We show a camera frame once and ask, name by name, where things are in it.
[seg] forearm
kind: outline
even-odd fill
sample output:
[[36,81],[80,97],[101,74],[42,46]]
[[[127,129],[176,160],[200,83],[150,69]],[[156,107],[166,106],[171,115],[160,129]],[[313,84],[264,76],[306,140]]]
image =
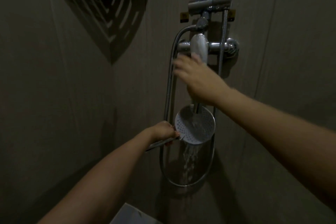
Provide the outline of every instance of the forearm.
[[324,201],[336,199],[336,135],[232,90],[218,108]]
[[103,223],[115,208],[141,155],[152,140],[142,131],[102,159],[41,221],[44,223]]

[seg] person's left hand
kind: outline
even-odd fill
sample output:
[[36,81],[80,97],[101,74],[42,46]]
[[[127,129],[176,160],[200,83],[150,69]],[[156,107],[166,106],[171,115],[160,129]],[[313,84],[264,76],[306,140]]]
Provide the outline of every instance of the person's left hand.
[[176,138],[180,133],[174,130],[174,127],[167,121],[162,121],[151,127],[153,133],[153,142],[166,140],[168,138]]

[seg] person's right hand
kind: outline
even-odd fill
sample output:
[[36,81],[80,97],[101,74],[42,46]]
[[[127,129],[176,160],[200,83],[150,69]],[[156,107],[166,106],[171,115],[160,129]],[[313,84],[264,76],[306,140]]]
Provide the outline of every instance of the person's right hand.
[[191,54],[191,58],[179,55],[173,64],[176,67],[174,74],[187,84],[190,96],[199,103],[217,106],[230,91],[222,78],[196,54]]

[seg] hand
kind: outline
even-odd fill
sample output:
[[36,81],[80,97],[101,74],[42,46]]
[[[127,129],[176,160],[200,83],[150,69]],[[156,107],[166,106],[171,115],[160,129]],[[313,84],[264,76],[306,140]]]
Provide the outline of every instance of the hand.
[[168,138],[176,138],[180,136],[180,133],[175,131],[174,127],[167,121],[159,122],[149,129],[152,132],[153,142],[166,140]]
[[194,53],[191,54],[191,58],[179,55],[173,64],[176,67],[174,74],[187,84],[191,98],[198,103],[216,106],[219,99],[231,90],[222,78]]

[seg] chrome faucet handle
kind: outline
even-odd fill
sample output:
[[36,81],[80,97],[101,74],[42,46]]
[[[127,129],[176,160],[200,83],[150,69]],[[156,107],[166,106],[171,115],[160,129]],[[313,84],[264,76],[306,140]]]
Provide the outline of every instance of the chrome faucet handle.
[[[203,34],[196,34],[190,40],[190,52],[198,55],[202,62],[208,64],[208,39]],[[198,113],[200,104],[194,103],[193,112]]]

